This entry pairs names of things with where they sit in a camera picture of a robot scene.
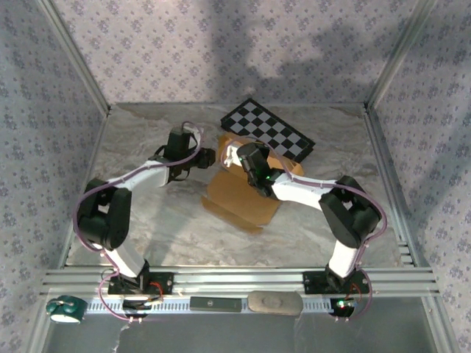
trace marble surface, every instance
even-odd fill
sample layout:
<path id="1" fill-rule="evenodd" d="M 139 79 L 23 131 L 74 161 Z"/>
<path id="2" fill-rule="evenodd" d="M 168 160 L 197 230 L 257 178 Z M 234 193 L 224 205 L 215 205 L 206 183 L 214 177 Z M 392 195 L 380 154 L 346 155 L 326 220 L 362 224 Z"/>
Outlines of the marble surface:
<path id="1" fill-rule="evenodd" d="M 312 138 L 314 151 L 302 162 L 307 177 L 355 177 L 389 214 L 372 146 L 358 111 L 329 107 L 268 108 Z M 205 147 L 217 147 L 219 120 L 232 106 L 127 104 L 113 107 L 93 175 L 109 179 L 142 164 L 166 143 L 184 120 L 205 129 Z M 169 183 L 133 200 L 130 237 L 151 265 L 324 266 L 335 238 L 321 212 L 284 202 L 258 235 L 246 234 L 208 213 L 201 195 L 220 170 L 192 170 L 185 182 Z M 397 239 L 389 227 L 366 251 L 365 266 L 400 265 Z M 103 259 L 73 242 L 69 265 L 96 265 Z"/>

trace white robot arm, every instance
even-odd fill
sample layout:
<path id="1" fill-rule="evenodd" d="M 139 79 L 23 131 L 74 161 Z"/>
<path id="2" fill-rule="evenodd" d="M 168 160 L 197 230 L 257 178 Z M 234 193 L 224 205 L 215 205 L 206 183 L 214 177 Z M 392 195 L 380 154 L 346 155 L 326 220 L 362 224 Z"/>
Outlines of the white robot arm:
<path id="1" fill-rule="evenodd" d="M 298 202 L 324 213 L 337 238 L 326 268 L 327 275 L 332 286 L 340 287 L 354 272 L 363 241 L 381 220 L 379 210 L 362 197 L 328 186 L 346 185 L 363 192 L 353 178 L 318 180 L 296 176 L 293 181 L 285 171 L 269 167 L 266 161 L 268 154 L 269 150 L 259 143 L 228 146 L 224 164 L 227 167 L 231 164 L 241 166 L 247 173 L 249 184 L 262 196 Z"/>
<path id="2" fill-rule="evenodd" d="M 214 164 L 215 151 L 199 148 L 196 152 L 196 146 L 190 148 L 192 138 L 196 141 L 192 131 L 175 128 L 170 132 L 167 145 L 140 167 L 108 181 L 92 179 L 86 187 L 86 193 L 97 188 L 102 190 L 92 191 L 81 202 L 77 214 L 80 234 L 92 247 L 106 252 L 117 267 L 120 279 L 134 293 L 145 290 L 150 277 L 148 262 L 127 237 L 132 200 L 148 193 L 150 187 L 178 180 L 184 171 L 189 173 L 191 168 L 208 168 Z"/>

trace patterned wallpaper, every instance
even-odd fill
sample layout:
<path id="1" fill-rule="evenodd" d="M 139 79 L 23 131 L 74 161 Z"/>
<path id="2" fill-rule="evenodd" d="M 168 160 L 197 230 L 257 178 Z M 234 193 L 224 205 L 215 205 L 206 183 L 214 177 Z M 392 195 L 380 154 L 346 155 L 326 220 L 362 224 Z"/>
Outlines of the patterned wallpaper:
<path id="1" fill-rule="evenodd" d="M 416 0 L 55 0 L 109 103 L 364 101 Z"/>
<path id="2" fill-rule="evenodd" d="M 101 116 L 33 1 L 0 1 L 0 352 L 58 264 Z"/>
<path id="3" fill-rule="evenodd" d="M 377 108 L 463 352 L 471 352 L 471 3 L 440 1 Z"/>

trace metal extrusion frame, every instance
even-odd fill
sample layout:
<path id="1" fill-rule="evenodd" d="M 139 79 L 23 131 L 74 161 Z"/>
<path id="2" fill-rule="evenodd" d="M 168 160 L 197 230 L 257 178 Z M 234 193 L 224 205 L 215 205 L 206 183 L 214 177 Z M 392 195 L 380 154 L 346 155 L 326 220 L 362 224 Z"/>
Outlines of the metal extrusion frame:
<path id="1" fill-rule="evenodd" d="M 390 218 L 396 235 L 400 239 L 398 245 L 401 260 L 405 267 L 410 265 L 428 267 L 428 261 L 417 250 L 416 241 L 414 241 L 409 229 L 404 212 L 404 210 L 407 210 L 406 200 L 394 166 L 389 162 L 392 161 L 392 158 L 374 107 L 365 109 L 364 119 L 391 207 L 392 214 Z M 438 352 L 460 352 L 442 298 L 422 297 L 422 304 L 427 313 L 428 323 Z"/>
<path id="2" fill-rule="evenodd" d="M 74 66 L 79 77 L 82 79 L 87 91 L 95 101 L 96 106 L 100 109 L 102 115 L 107 115 L 110 107 L 105 96 L 100 90 L 98 83 L 93 78 L 92 73 L 88 69 L 85 60 L 77 48 L 74 39 L 67 30 L 64 20 L 60 17 L 60 12 L 52 0 L 36 0 L 39 8 L 42 9 L 44 15 L 51 25 L 51 29 L 59 40 L 64 52 L 67 54 L 71 64 Z"/>
<path id="3" fill-rule="evenodd" d="M 88 300 L 89 314 L 106 313 L 97 300 L 97 288 L 106 266 L 73 266 L 61 270 L 48 271 L 40 287 L 40 307 L 31 336 L 28 353 L 40 352 L 46 342 L 49 320 L 44 303 L 61 294 L 79 296 Z M 253 290 L 296 291 L 301 294 L 304 311 L 308 313 L 329 312 L 326 296 L 304 294 L 302 273 L 305 271 L 324 271 L 323 268 L 246 268 L 246 267 L 157 267 L 153 272 L 173 272 L 174 292 L 166 296 L 163 303 L 152 308 L 151 315 L 160 313 L 190 313 L 190 296 L 218 296 L 242 298 Z M 366 269 L 373 289 L 374 298 L 421 297 L 425 303 L 439 298 L 439 289 L 431 268 L 368 268 Z M 107 304 L 119 311 L 120 298 L 103 295 Z M 433 339 L 439 352 L 457 352 L 447 331 L 447 317 L 442 311 L 425 307 Z M 249 313 L 243 306 L 242 313 Z"/>
<path id="4" fill-rule="evenodd" d="M 103 142 L 103 137 L 105 136 L 106 133 L 106 128 L 108 125 L 109 121 L 109 114 L 107 114 L 103 120 L 102 123 L 99 127 L 98 135 L 96 136 L 96 141 L 93 146 L 93 150 L 91 152 L 91 159 L 90 163 L 88 163 L 87 171 L 85 172 L 85 178 L 83 180 L 83 183 L 81 185 L 81 193 L 85 192 L 85 188 L 87 187 L 88 181 L 91 179 L 91 175 L 93 173 L 93 169 L 95 167 L 95 162 L 96 162 L 96 156 L 98 154 L 98 151 L 100 149 L 100 146 L 102 145 Z M 71 249 L 71 244 L 72 241 L 74 240 L 75 233 L 74 233 L 74 225 L 72 224 L 72 220 L 69 222 L 67 230 L 65 232 L 65 240 L 64 240 L 64 246 L 62 249 L 62 252 L 59 257 L 59 263 L 57 264 L 57 268 L 64 268 L 65 263 L 67 261 L 68 257 L 68 252 Z"/>
<path id="5" fill-rule="evenodd" d="M 437 0 L 418 0 L 412 13 L 409 16 L 407 24 L 404 26 L 404 30 L 400 34 L 399 38 L 392 49 L 389 60 L 381 71 L 379 78 L 376 80 L 375 85 L 366 103 L 369 108 L 377 107 L 380 100 L 389 88 L 394 75 L 399 70 L 407 53 L 416 42 L 419 37 L 428 16 L 431 14 L 432 9 L 435 7 Z"/>

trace chessboard pattern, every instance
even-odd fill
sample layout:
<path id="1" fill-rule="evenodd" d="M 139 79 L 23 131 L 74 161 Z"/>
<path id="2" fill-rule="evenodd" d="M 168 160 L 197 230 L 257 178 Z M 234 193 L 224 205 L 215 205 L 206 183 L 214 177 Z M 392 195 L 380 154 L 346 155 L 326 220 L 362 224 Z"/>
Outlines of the chessboard pattern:
<path id="1" fill-rule="evenodd" d="M 312 152 L 315 144 L 253 99 L 247 99 L 223 117 L 221 126 L 239 136 L 268 143 L 279 155 L 298 163 Z"/>

